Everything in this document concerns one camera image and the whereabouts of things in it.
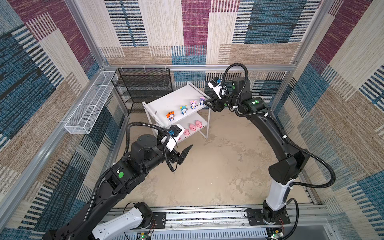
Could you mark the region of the teal hooded Doraemon figure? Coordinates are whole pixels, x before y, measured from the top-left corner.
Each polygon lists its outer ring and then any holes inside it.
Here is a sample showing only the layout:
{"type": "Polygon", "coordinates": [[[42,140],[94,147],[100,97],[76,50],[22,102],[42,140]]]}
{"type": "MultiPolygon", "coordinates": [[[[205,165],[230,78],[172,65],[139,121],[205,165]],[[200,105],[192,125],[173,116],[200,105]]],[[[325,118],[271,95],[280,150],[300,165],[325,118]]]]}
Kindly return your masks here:
{"type": "Polygon", "coordinates": [[[181,110],[181,113],[183,116],[185,116],[187,113],[188,113],[188,106],[187,105],[184,105],[184,106],[181,106],[180,107],[180,110],[181,110]]]}

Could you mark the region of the aluminium front rail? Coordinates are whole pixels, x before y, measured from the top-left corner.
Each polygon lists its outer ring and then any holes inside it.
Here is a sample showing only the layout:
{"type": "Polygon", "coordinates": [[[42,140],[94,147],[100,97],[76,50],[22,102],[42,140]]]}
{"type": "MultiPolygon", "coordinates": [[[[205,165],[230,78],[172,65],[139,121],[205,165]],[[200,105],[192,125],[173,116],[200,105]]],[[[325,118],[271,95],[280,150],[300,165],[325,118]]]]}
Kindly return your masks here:
{"type": "MultiPolygon", "coordinates": [[[[341,233],[322,205],[289,204],[289,225],[250,226],[244,215],[247,208],[260,205],[152,208],[166,212],[164,229],[125,230],[112,240],[340,240],[341,233]]],[[[129,210],[112,209],[101,220],[106,223],[129,210]]]]}

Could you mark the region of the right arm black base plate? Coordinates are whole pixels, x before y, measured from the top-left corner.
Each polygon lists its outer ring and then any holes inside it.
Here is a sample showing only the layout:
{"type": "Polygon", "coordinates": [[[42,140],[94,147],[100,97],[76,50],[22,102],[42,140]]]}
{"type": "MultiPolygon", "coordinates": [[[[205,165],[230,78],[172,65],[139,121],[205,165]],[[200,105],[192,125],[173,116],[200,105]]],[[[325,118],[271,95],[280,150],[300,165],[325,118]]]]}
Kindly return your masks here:
{"type": "Polygon", "coordinates": [[[244,215],[248,219],[250,226],[289,225],[291,223],[285,208],[279,211],[247,208],[244,215]]]}

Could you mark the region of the purple hooded Doraemon figure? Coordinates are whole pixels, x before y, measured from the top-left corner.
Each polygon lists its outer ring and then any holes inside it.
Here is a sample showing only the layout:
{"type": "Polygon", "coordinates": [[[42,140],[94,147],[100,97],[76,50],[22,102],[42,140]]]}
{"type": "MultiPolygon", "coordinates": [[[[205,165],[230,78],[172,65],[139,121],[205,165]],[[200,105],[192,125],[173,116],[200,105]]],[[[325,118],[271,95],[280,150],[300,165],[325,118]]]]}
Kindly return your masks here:
{"type": "Polygon", "coordinates": [[[200,97],[200,99],[199,99],[200,106],[204,106],[205,105],[205,100],[206,100],[205,97],[200,97]]]}

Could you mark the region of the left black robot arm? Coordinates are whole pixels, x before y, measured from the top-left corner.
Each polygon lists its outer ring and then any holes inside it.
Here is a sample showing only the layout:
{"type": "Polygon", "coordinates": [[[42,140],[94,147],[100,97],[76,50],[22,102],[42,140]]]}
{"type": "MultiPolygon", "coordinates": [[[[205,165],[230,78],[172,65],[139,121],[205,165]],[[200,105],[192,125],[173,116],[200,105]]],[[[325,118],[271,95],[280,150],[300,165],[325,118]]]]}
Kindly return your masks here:
{"type": "Polygon", "coordinates": [[[112,240],[125,230],[153,229],[153,211],[144,203],[136,203],[126,213],[106,223],[101,220],[151,170],[162,163],[176,170],[173,164],[183,163],[191,150],[178,152],[178,140],[185,129],[172,125],[168,129],[143,122],[132,122],[126,128],[126,149],[122,158],[98,178],[88,203],[62,228],[50,230],[44,240],[112,240]]]}

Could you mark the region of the pink hooded Doraemon figure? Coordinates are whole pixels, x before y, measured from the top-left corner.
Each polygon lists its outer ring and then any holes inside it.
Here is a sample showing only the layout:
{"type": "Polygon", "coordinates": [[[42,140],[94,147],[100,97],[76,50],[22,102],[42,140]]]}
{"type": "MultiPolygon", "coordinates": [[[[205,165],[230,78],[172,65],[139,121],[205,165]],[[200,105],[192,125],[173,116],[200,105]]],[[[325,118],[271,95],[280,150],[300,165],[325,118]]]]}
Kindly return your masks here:
{"type": "Polygon", "coordinates": [[[197,101],[190,101],[191,104],[191,109],[195,110],[198,107],[198,102],[197,101]]]}

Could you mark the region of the white two-tier metal shelf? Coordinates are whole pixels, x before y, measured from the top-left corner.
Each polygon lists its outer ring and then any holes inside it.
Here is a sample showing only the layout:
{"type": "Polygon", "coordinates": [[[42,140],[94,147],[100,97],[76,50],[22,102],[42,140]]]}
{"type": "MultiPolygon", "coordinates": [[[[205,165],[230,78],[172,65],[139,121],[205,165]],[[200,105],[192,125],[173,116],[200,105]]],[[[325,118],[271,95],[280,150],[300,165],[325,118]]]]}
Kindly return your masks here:
{"type": "Polygon", "coordinates": [[[206,106],[200,104],[200,99],[210,99],[191,82],[150,103],[143,102],[148,121],[155,121],[155,124],[168,129],[172,125],[189,131],[189,135],[181,134],[179,141],[182,142],[196,133],[200,133],[205,139],[208,138],[211,111],[204,119],[200,111],[206,106]]]}

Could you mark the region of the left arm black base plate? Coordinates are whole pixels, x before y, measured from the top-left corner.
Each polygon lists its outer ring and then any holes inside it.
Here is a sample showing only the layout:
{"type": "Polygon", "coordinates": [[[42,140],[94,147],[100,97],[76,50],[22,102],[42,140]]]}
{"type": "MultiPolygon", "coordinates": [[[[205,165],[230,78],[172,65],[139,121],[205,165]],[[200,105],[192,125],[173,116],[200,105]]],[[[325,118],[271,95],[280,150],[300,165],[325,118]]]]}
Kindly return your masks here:
{"type": "Polygon", "coordinates": [[[153,212],[144,217],[140,227],[143,229],[164,229],[166,227],[167,213],[153,212]]]}

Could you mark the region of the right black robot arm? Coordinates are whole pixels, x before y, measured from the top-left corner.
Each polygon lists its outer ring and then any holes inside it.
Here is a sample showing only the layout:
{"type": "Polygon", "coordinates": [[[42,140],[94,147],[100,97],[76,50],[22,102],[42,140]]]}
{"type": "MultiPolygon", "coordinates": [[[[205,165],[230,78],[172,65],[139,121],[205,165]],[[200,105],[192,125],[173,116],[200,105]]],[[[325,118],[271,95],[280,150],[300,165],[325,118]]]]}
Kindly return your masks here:
{"type": "Polygon", "coordinates": [[[249,120],[265,137],[278,160],[268,168],[272,183],[262,209],[249,210],[246,214],[250,223],[256,220],[262,221],[265,225],[279,223],[286,215],[286,206],[290,203],[287,198],[294,186],[325,189],[336,182],[336,173],[332,167],[309,150],[294,143],[263,99],[252,96],[249,72],[245,65],[235,63],[228,66],[222,78],[213,78],[208,82],[208,87],[214,94],[205,100],[205,104],[214,112],[228,108],[238,117],[249,120]],[[296,182],[296,178],[310,158],[318,161],[329,171],[330,179],[326,183],[314,185],[296,182]]]}

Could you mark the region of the orange crab Doraemon figure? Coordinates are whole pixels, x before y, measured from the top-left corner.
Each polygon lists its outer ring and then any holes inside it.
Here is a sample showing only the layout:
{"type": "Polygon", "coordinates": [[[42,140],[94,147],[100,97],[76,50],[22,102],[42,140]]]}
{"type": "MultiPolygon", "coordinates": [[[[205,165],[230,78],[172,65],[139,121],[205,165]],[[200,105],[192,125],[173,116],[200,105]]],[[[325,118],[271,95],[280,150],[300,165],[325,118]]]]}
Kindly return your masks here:
{"type": "Polygon", "coordinates": [[[170,112],[167,113],[167,119],[168,119],[170,122],[172,122],[172,121],[175,120],[175,116],[176,116],[176,114],[175,114],[174,111],[170,111],[170,112]]]}

